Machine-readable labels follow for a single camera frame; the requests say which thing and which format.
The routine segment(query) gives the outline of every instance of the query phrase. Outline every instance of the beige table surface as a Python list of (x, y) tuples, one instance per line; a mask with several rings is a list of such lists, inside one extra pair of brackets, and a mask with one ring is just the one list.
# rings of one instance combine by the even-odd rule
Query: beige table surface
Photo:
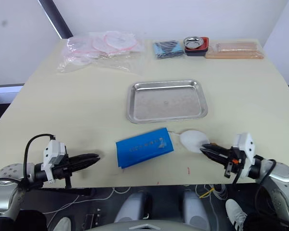
[[(66, 144), (70, 156), (92, 152), (102, 156), (97, 164), (73, 174), (75, 188), (232, 182), (233, 178), (223, 176), (221, 165), (187, 151), (175, 135), (171, 135), (174, 152), (125, 170), (118, 167), (116, 141), (162, 127), (176, 133), (200, 130), (224, 147), (233, 144), (237, 133), (250, 132), (256, 154), (289, 165), (289, 89), (268, 59), (155, 60), (150, 49), (142, 76), (94, 66), (59, 74), (57, 57), (64, 43), (40, 65), (0, 119), (0, 169), (22, 163), (30, 138), (51, 133)], [(181, 79), (201, 83), (207, 116), (149, 124), (127, 120), (127, 93), (132, 83)], [(48, 138), (36, 140), (28, 161), (42, 162), (47, 143)], [(51, 186), (63, 187), (64, 180)]]

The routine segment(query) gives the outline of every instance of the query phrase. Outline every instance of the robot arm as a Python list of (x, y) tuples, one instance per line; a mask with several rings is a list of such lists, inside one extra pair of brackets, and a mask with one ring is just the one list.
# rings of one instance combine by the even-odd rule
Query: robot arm
[(216, 144), (204, 144), (201, 151), (225, 168), (225, 177), (236, 173), (238, 178), (250, 177), (269, 193), (277, 217), (289, 222), (289, 166), (266, 160), (254, 154), (254, 142), (249, 133), (237, 135), (234, 145), (225, 149)]
[(71, 188), (70, 177), (75, 171), (87, 168), (100, 160), (97, 154), (82, 154), (68, 157), (64, 143), (51, 139), (44, 150), (43, 163), (27, 164), (26, 178), (23, 164), (11, 164), (0, 170), (0, 230), (13, 225), (20, 211), (24, 195), (31, 189), (41, 188), (44, 182), (54, 183), (65, 179), (66, 188)]

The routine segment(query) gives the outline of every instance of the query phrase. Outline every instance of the clear plastic bag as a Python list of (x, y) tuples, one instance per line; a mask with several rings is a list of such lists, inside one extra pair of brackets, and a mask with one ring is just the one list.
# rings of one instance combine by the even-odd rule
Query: clear plastic bag
[(263, 59), (256, 42), (210, 43), (207, 59)]
[(75, 71), (95, 64), (140, 74), (144, 69), (144, 42), (129, 32), (91, 32), (67, 40), (57, 70)]

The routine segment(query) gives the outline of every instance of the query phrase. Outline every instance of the stainless steel tray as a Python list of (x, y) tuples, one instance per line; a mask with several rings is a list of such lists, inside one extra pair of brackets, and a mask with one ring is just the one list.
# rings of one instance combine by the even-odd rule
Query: stainless steel tray
[(198, 119), (208, 113), (196, 80), (139, 82), (129, 88), (127, 118), (136, 124)]

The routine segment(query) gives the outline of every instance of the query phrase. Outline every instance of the white shoe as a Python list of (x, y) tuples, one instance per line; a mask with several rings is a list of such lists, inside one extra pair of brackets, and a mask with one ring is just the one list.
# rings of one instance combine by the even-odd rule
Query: white shoe
[(69, 218), (62, 218), (59, 220), (58, 224), (55, 226), (53, 231), (71, 231), (72, 225)]
[(243, 223), (247, 215), (235, 200), (229, 199), (226, 201), (226, 211), (231, 224), (235, 227), (235, 230), (243, 231)]

